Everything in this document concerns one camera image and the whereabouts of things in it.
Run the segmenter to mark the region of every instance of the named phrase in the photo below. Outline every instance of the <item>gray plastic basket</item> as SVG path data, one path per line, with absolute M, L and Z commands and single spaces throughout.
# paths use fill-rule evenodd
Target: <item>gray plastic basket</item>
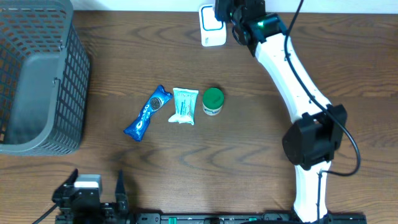
M 72 17 L 69 0 L 0 1 L 0 153 L 78 149 L 90 62 Z

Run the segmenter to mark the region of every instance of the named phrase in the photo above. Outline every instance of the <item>wooden table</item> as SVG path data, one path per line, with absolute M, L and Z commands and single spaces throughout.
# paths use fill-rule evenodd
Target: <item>wooden table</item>
M 281 15 L 288 24 L 291 14 Z M 289 210 L 295 172 L 281 139 L 290 126 L 270 76 L 228 31 L 204 48 L 197 13 L 76 12 L 94 56 L 81 148 L 63 157 L 0 156 L 0 223 L 30 223 L 51 205 L 74 168 L 103 176 L 102 201 L 114 200 L 123 169 L 132 207 L 163 212 Z M 398 17 L 302 14 L 295 49 L 322 93 L 348 111 L 363 157 L 360 172 L 328 177 L 333 212 L 363 212 L 368 223 L 398 219 Z M 158 84 L 200 91 L 195 125 L 168 123 L 174 103 L 152 117 L 142 142 L 123 129 Z M 203 92 L 222 87 L 222 113 L 204 114 Z M 354 167 L 344 138 L 332 169 Z M 44 221 L 53 223 L 56 212 Z

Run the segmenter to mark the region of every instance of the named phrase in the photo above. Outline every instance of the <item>green cap container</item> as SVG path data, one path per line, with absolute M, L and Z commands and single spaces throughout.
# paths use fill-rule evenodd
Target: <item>green cap container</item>
M 224 104 L 224 93 L 217 88 L 206 90 L 203 95 L 203 110 L 210 116 L 218 115 Z

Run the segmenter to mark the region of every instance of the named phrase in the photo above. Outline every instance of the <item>blue snack wrapper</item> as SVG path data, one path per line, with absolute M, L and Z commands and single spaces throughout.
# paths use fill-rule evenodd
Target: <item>blue snack wrapper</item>
M 141 109 L 138 118 L 123 132 L 132 137 L 134 140 L 138 142 L 141 141 L 150 123 L 150 117 L 172 98 L 173 95 L 166 92 L 162 85 L 159 85 L 147 103 Z

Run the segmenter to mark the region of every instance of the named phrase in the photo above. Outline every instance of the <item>black cable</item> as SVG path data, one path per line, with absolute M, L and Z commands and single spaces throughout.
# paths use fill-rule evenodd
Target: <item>black cable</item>
M 236 33 L 235 33 L 235 26 L 232 26 L 232 36 L 234 37 L 234 39 L 237 41 L 237 43 L 238 43 L 240 46 L 243 46 L 243 45 L 244 45 L 244 44 L 242 44 L 241 41 L 239 40 L 238 36 L 236 36 Z
M 315 105 L 317 105 L 334 123 L 336 123 L 341 130 L 346 134 L 347 138 L 349 139 L 349 141 L 352 143 L 354 150 L 355 150 L 355 154 L 356 154 L 356 167 L 353 171 L 349 172 L 349 173 L 341 173 L 341 172 L 335 172 L 332 170 L 321 170 L 318 174 L 319 176 L 319 181 L 318 181 L 318 202 L 317 202 L 317 220 L 318 223 L 320 221 L 320 190 L 321 190 L 321 179 L 322 179 L 322 174 L 323 173 L 327 173 L 327 174 L 333 174 L 333 175 L 337 175 L 340 177 L 349 177 L 351 175 L 354 175 L 355 173 L 357 173 L 357 171 L 359 170 L 359 167 L 361 166 L 361 155 L 359 153 L 359 149 L 358 149 L 358 145 L 356 144 L 354 138 L 352 137 L 352 135 L 349 133 L 349 131 L 337 120 L 337 118 L 331 114 L 326 108 L 324 108 L 316 99 L 315 97 L 310 93 L 310 91 L 307 89 L 307 87 L 304 85 L 303 81 L 301 80 L 301 78 L 299 77 L 299 75 L 297 74 L 296 69 L 294 69 L 293 63 L 290 60 L 290 54 L 287 50 L 287 42 L 289 40 L 289 35 L 293 29 L 293 25 L 297 19 L 297 16 L 299 16 L 301 7 L 303 5 L 304 0 L 300 0 L 300 4 L 298 5 L 297 11 L 294 14 L 294 17 L 292 19 L 292 22 L 289 25 L 289 28 L 287 29 L 286 32 L 286 37 L 285 37 L 285 43 L 284 43 L 284 49 L 285 49 L 285 56 L 286 56 L 286 61 L 289 63 L 290 68 L 292 69 L 292 72 L 294 74 L 294 76 L 296 77 L 297 81 L 300 83 L 301 87 L 303 88 L 303 90 L 305 91 L 305 93 L 308 95 L 308 97 L 310 98 L 311 102 L 315 103 Z
M 45 219 L 45 217 L 47 217 L 48 215 L 50 215 L 50 213 L 52 213 L 52 211 L 54 211 L 56 208 L 58 207 L 57 204 L 54 204 L 48 211 L 46 211 L 40 218 L 38 218 L 36 221 L 34 221 L 32 224 L 38 224 L 40 223 L 43 219 Z

